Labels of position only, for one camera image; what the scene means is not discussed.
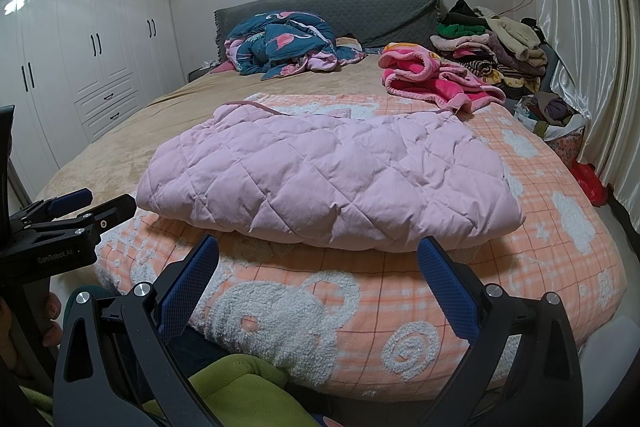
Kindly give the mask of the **person's left hand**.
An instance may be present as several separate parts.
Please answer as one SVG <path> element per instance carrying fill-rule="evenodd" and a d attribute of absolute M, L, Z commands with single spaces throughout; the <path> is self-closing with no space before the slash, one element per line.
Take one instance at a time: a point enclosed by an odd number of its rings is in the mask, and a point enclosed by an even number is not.
<path fill-rule="evenodd" d="M 58 347 L 62 341 L 63 331 L 60 324 L 56 321 L 62 311 L 62 303 L 58 296 L 49 293 L 47 303 L 44 306 L 43 317 L 44 325 L 42 326 L 43 347 Z M 9 306 L 4 300 L 1 300 L 1 325 L 0 325 L 0 350 L 1 358 L 8 369 L 17 367 L 17 354 L 13 341 L 10 336 L 10 330 L 13 323 L 13 317 Z"/>

